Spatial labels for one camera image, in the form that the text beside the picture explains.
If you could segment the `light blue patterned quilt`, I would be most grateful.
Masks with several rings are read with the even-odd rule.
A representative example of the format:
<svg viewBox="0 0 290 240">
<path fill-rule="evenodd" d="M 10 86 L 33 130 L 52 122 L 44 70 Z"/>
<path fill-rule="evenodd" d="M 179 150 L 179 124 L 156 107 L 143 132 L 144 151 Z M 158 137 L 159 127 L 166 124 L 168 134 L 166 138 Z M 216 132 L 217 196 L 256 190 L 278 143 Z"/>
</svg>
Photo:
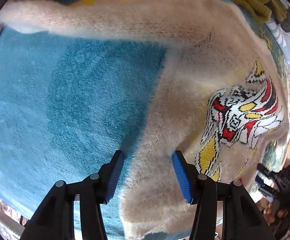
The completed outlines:
<svg viewBox="0 0 290 240">
<path fill-rule="evenodd" d="M 280 46 L 287 65 L 290 68 L 290 34 L 283 31 L 280 25 L 271 17 L 266 23 L 267 28 L 274 36 L 277 44 Z"/>
</svg>

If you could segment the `beige fuzzy knit sweater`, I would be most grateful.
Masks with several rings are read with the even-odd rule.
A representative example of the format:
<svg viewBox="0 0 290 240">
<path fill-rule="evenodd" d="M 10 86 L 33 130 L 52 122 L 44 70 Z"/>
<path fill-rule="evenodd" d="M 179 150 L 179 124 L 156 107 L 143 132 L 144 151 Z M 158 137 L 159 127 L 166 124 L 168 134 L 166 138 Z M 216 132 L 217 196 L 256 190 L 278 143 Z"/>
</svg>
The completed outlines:
<svg viewBox="0 0 290 240">
<path fill-rule="evenodd" d="M 20 33 L 165 45 L 165 65 L 125 181 L 120 217 L 127 239 L 189 228 L 168 157 L 180 150 L 199 172 L 250 189 L 266 144 L 288 130 L 287 101 L 265 42 L 221 0 L 96 0 L 72 8 L 10 0 L 0 22 Z"/>
</svg>

